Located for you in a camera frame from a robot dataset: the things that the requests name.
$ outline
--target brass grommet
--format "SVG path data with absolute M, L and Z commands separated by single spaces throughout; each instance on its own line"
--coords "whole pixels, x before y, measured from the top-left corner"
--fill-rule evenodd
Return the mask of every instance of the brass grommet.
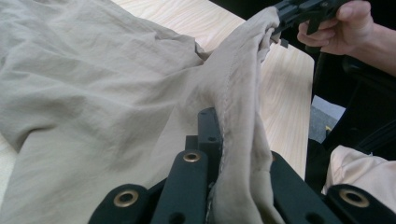
M 117 194 L 113 202 L 117 207 L 128 207 L 134 204 L 138 198 L 139 193 L 136 190 L 127 189 Z
M 370 205 L 369 200 L 364 195 L 352 189 L 341 189 L 340 197 L 347 203 L 350 203 L 360 208 L 364 208 Z
M 196 162 L 201 159 L 201 156 L 197 153 L 187 153 L 183 156 L 183 160 L 187 162 Z

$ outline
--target light wood surface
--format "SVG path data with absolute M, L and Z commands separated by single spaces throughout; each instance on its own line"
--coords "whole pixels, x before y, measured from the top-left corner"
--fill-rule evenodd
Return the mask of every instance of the light wood surface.
M 215 49 L 244 20 L 207 0 L 113 0 L 139 18 Z M 262 120 L 268 142 L 304 177 L 313 60 L 293 46 L 272 45 L 262 64 Z M 16 152 L 0 135 L 0 204 Z

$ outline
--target khaki cloth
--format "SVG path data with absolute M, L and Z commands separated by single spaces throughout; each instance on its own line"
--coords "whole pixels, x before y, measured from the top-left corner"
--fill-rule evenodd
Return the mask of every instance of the khaki cloth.
M 331 155 L 323 193 L 337 184 L 364 189 L 396 213 L 396 161 L 337 147 Z
M 0 223 L 87 223 L 115 187 L 150 188 L 210 106 L 224 138 L 210 221 L 282 222 L 257 94 L 275 8 L 209 55 L 107 0 L 0 4 L 0 132 L 19 151 Z

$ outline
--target table surface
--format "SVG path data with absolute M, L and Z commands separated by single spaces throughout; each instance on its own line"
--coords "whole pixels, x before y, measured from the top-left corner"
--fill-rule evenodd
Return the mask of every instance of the table surface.
M 113 0 L 139 18 L 215 49 L 244 20 L 208 0 Z M 273 44 L 262 63 L 261 115 L 271 150 L 304 177 L 314 61 L 293 46 Z M 17 153 L 0 135 L 0 204 Z

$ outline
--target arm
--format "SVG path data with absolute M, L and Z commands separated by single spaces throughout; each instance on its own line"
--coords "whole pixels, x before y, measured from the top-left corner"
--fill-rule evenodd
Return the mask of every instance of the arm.
M 321 51 L 349 55 L 396 77 L 396 31 L 375 24 L 370 3 L 351 1 L 343 4 L 333 20 L 306 35 L 307 23 L 299 26 L 297 38 Z

